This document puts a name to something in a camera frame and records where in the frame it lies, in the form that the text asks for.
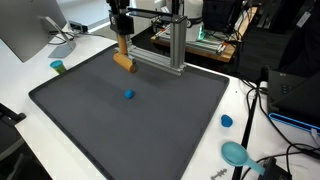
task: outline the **desk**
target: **desk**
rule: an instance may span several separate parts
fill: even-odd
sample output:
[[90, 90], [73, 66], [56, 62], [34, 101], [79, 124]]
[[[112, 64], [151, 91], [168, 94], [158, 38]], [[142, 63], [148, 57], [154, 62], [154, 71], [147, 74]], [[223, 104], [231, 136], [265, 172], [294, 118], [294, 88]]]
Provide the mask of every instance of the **desk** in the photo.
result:
[[[267, 83], [261, 83], [261, 87], [267, 87]], [[262, 95], [262, 106], [266, 111], [267, 97], [265, 95]], [[283, 123], [279, 123], [277, 121], [273, 122], [291, 142], [303, 143], [317, 147], [310, 133], [292, 126], [285, 125]], [[288, 143], [285, 142], [285, 140], [283, 140], [282, 137], [271, 126], [271, 123], [261, 111], [259, 103], [257, 103], [247, 148], [250, 157], [256, 161], [267, 156], [283, 154], [286, 152], [288, 146]], [[295, 148], [290, 149], [290, 152], [295, 151], [297, 151]], [[284, 170], [287, 170], [285, 156], [276, 159], [277, 165], [282, 167]], [[303, 154], [297, 154], [290, 155], [289, 162], [293, 180], [319, 179], [320, 162], [318, 160]], [[252, 170], [246, 176], [246, 179], [257, 178], [258, 174]]]
[[[76, 49], [63, 59], [67, 69], [116, 43], [94, 36], [81, 36], [75, 41]], [[0, 45], [2, 77], [0, 101], [13, 111], [27, 115], [25, 120], [16, 125], [16, 128], [53, 179], [105, 179], [86, 156], [28, 97], [29, 91], [57, 75], [49, 66], [54, 59], [47, 58], [53, 49], [54, 46], [48, 45], [32, 59], [21, 63], [2, 43]], [[229, 78], [229, 86], [182, 177], [184, 180], [208, 180], [210, 176], [224, 168], [228, 170], [224, 178], [232, 177], [234, 168], [221, 158], [220, 147], [225, 141], [232, 140], [240, 143], [242, 140], [248, 118], [245, 100], [248, 88], [239, 79]], [[234, 124], [230, 128], [221, 126], [220, 117], [223, 114], [233, 118]]]
[[[244, 20], [241, 22], [241, 25], [239, 26], [239, 33], [241, 34], [241, 36], [243, 36], [245, 34], [245, 32], [247, 31], [248, 26], [249, 26], [250, 22], [252, 21], [254, 15], [256, 14], [256, 12], [257, 12], [256, 7], [251, 8], [251, 10], [248, 11], [249, 16], [246, 16], [244, 18]], [[193, 33], [192, 32], [193, 30], [188, 29], [187, 36], [190, 36], [188, 31]], [[168, 38], [159, 38], [157, 36], [153, 36], [151, 38], [151, 42], [155, 43], [155, 44], [162, 45], [162, 46], [170, 46], [170, 39], [168, 39]], [[205, 44], [202, 42], [196, 42], [196, 41], [194, 41], [194, 42], [187, 41], [186, 42], [186, 52], [200, 55], [200, 56], [204, 56], [204, 57], [214, 59], [217, 61], [227, 62], [227, 63], [229, 63], [231, 61], [235, 51], [236, 51], [235, 47], [228, 45], [221, 54], [217, 54], [217, 53], [215, 53], [214, 48], [208, 44]]]

